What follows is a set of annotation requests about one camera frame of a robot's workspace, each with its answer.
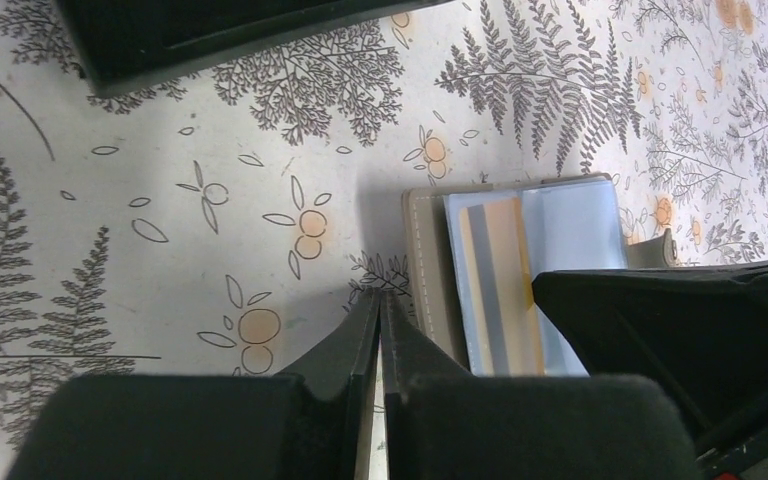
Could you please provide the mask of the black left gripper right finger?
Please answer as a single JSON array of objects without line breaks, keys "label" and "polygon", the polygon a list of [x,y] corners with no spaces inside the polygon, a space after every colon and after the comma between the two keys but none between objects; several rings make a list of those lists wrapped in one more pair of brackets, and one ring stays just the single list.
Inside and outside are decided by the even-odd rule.
[{"label": "black left gripper right finger", "polygon": [[380,298],[393,479],[695,479],[678,410],[638,376],[481,377]]}]

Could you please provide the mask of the black plastic card tray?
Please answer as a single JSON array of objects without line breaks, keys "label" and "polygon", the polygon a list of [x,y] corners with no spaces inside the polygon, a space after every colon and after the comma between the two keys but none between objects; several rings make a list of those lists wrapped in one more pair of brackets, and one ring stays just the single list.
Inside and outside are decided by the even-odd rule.
[{"label": "black plastic card tray", "polygon": [[220,63],[426,1],[54,2],[92,92],[124,95]]}]

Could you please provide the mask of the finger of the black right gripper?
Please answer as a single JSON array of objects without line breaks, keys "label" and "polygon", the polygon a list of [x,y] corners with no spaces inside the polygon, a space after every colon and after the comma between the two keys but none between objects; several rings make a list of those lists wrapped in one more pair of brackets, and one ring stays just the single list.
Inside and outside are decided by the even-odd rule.
[{"label": "finger of the black right gripper", "polygon": [[532,286],[586,370],[657,382],[698,452],[768,422],[768,261],[550,271]]}]

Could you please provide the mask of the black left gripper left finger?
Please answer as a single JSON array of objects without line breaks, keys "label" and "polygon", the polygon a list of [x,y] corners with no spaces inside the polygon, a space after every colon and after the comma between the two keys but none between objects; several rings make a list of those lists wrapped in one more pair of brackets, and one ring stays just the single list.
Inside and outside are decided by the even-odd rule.
[{"label": "black left gripper left finger", "polygon": [[365,479],[381,293],[271,376],[85,375],[59,387],[11,479]]}]

